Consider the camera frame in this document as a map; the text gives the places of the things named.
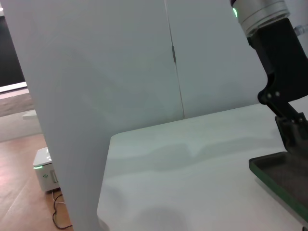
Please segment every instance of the white panel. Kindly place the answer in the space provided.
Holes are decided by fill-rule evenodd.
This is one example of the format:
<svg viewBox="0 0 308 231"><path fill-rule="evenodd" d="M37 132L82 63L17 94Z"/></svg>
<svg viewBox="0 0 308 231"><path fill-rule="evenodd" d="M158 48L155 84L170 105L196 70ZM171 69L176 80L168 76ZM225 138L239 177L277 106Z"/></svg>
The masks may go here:
<svg viewBox="0 0 308 231"><path fill-rule="evenodd" d="M186 117L257 103L267 77L230 1L167 4Z"/></svg>
<svg viewBox="0 0 308 231"><path fill-rule="evenodd" d="M161 0L1 0L75 231L97 231L110 137L182 119Z"/></svg>

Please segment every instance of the green indicator light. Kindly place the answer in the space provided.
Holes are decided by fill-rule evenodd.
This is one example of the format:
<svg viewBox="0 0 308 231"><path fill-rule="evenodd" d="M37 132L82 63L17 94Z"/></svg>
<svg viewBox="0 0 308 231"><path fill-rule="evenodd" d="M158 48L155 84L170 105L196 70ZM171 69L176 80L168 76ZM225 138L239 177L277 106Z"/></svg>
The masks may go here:
<svg viewBox="0 0 308 231"><path fill-rule="evenodd" d="M234 13L235 13L235 17L237 17L237 12L236 12L236 9L235 9L235 8L233 8L233 11L234 11Z"/></svg>

